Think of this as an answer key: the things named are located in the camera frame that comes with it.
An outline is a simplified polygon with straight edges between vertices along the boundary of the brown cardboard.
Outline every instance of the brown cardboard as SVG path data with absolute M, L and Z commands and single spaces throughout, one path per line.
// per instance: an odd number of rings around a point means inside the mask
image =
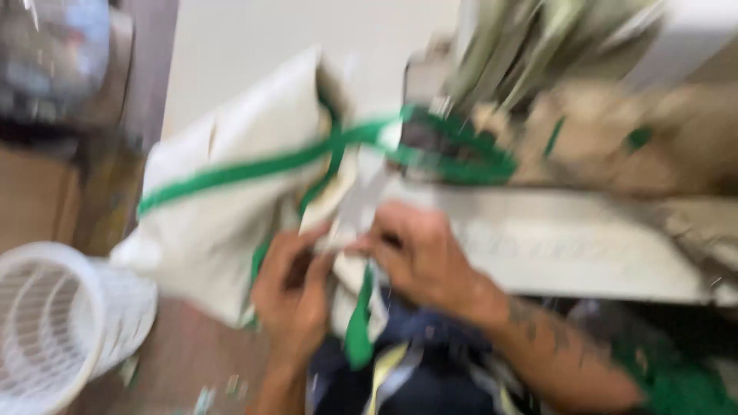
M 34 241 L 71 244 L 79 201 L 76 168 L 0 147 L 0 253 Z

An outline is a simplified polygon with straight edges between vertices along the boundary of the floor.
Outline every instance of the floor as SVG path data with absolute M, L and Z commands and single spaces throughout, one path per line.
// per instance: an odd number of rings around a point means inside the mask
M 123 124 L 150 148 L 162 132 L 179 0 L 121 0 L 120 8 L 136 24 Z M 162 298 L 132 384 L 124 388 L 116 373 L 107 374 L 85 388 L 67 415 L 188 414 L 203 387 L 217 390 L 214 414 L 242 414 L 258 390 L 266 347 L 255 333 L 235 331 L 182 301 Z M 241 384 L 227 397 L 233 375 Z

